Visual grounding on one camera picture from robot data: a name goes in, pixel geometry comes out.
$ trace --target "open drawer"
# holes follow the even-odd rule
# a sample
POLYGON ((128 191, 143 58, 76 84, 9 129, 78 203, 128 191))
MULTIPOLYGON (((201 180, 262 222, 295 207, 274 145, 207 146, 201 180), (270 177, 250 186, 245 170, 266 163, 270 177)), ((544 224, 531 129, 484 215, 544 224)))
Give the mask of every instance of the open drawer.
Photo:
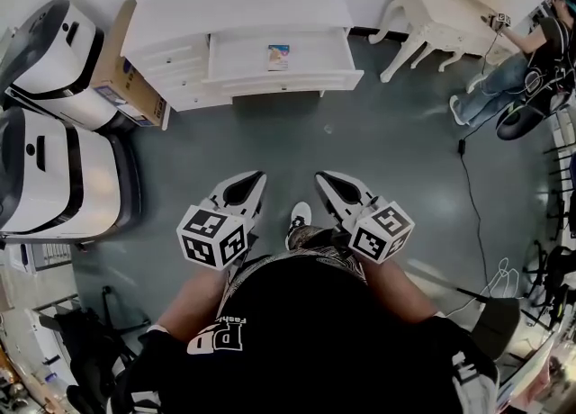
POLYGON ((211 36, 208 76, 202 83, 228 96, 353 90, 363 74, 354 66, 344 29, 250 29, 211 36), (287 70, 268 71, 271 44, 290 46, 287 70))

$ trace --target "fiducial marker cube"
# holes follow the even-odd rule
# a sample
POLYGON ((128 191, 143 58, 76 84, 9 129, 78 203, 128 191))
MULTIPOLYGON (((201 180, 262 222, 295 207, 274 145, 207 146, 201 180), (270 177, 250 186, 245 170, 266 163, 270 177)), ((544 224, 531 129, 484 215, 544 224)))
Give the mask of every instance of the fiducial marker cube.
POLYGON ((214 270, 248 250, 246 219, 199 206, 190 206, 176 233, 186 259, 214 270))
POLYGON ((404 248, 414 225, 408 214, 396 202, 391 202, 356 222, 348 246, 381 264, 404 248))

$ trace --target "jeans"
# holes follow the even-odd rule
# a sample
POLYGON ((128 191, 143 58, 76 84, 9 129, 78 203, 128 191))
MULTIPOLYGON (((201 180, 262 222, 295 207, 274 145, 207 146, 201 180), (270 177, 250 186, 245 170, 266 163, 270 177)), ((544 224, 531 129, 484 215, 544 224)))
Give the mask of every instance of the jeans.
POLYGON ((528 61, 523 53, 508 58, 481 81, 471 94, 458 96, 454 111, 473 128, 495 116, 518 99, 524 89, 528 61))

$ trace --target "black t-shirt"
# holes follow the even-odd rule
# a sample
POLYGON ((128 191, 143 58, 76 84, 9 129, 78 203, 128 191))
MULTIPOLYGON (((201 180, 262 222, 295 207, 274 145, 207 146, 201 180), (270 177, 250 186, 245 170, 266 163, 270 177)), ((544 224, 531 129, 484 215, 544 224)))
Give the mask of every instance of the black t-shirt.
POLYGON ((534 54, 527 54, 526 57, 532 60, 531 65, 544 69, 553 66, 557 59, 562 58, 570 44, 572 32, 565 23, 553 17, 542 19, 540 26, 546 37, 546 43, 534 54))
POLYGON ((144 335, 109 412, 138 410, 135 400, 163 413, 493 412, 498 372, 466 331, 437 317, 402 323, 361 279, 314 260, 257 269, 189 344, 144 335))

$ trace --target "white cabinet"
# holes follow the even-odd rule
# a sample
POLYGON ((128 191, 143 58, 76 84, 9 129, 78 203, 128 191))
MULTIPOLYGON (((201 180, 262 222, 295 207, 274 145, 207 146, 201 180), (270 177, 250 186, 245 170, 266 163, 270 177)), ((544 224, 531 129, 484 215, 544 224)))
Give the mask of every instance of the white cabinet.
POLYGON ((363 75, 347 41, 344 0, 143 0, 125 56, 176 109, 237 95, 352 90, 363 75), (268 71, 268 45, 289 45, 288 69, 268 71))

